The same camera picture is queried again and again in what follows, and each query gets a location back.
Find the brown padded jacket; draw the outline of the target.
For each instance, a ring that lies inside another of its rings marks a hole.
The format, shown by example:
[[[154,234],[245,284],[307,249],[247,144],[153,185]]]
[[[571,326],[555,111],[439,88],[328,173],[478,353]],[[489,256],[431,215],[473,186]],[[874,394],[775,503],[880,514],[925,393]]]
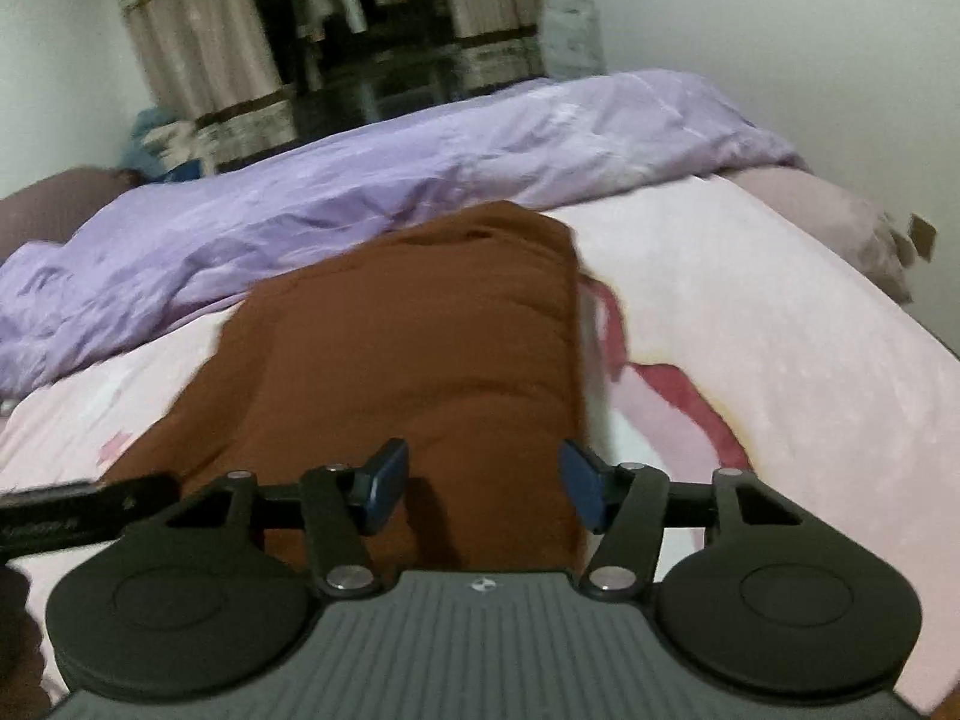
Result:
[[[556,452],[586,429],[578,278],[569,227],[496,202],[263,281],[109,477],[286,483],[400,437],[412,481],[377,567],[571,566]]]

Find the blue and beige clothes pile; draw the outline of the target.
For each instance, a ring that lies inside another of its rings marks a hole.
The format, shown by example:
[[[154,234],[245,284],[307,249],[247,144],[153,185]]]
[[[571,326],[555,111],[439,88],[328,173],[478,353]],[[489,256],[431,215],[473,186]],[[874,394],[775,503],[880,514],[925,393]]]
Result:
[[[185,182],[200,179],[202,156],[197,127],[162,107],[140,110],[124,154],[124,166],[149,182]]]

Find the pink printed bed blanket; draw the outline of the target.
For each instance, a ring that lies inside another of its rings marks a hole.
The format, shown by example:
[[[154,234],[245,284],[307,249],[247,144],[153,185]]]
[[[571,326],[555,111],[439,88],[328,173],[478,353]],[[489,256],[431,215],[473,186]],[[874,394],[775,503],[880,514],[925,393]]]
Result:
[[[683,481],[752,470],[890,562],[923,606],[896,689],[939,707],[958,681],[957,358],[727,179],[530,211],[569,227],[578,254],[578,440]],[[110,467],[171,410],[259,283],[18,398],[3,488],[116,481]]]

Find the purple quilt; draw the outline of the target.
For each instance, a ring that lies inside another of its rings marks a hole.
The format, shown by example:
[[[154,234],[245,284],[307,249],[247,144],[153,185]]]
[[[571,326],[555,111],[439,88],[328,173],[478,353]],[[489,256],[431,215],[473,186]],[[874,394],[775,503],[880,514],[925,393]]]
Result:
[[[799,164],[701,76],[521,83],[322,138],[238,171],[134,188],[68,241],[2,266],[2,394],[239,301],[262,280],[480,205],[553,210],[633,188]]]

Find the mauve quilted headboard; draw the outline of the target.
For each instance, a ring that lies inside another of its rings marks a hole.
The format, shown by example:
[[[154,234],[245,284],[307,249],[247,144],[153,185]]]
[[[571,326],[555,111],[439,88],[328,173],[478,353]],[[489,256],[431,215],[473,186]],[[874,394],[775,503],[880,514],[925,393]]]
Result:
[[[101,208],[145,182],[133,169],[82,166],[21,188],[0,203],[0,257],[32,241],[68,241]]]

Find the mauve bed sheet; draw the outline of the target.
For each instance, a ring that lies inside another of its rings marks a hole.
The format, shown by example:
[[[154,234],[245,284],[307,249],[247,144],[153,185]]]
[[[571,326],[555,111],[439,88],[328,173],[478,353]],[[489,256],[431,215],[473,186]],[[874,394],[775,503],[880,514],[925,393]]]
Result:
[[[828,247],[896,304],[913,302],[907,271],[918,254],[875,203],[792,167],[731,171],[726,179]]]

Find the left beige patterned curtain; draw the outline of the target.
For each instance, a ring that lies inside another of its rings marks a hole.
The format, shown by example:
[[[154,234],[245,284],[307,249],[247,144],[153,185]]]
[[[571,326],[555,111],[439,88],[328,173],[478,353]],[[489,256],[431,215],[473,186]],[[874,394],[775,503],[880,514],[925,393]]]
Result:
[[[119,0],[156,103],[195,128],[215,167],[277,153],[298,139],[254,0]]]

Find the beige patterned curtain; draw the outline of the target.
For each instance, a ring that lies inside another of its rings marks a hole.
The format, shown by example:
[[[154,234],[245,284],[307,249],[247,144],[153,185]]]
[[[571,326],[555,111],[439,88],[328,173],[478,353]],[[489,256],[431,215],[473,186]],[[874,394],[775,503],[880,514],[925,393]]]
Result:
[[[254,0],[119,0],[156,103],[195,128],[215,167],[277,153],[298,139]]]
[[[539,20],[544,0],[448,0],[469,93],[544,75]]]

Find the right beige patterned curtain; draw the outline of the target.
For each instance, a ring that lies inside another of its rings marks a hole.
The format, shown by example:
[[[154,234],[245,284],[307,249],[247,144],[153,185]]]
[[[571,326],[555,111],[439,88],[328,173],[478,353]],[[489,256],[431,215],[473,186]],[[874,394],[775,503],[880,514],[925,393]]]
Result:
[[[469,93],[544,75],[539,20],[544,0],[448,0]]]

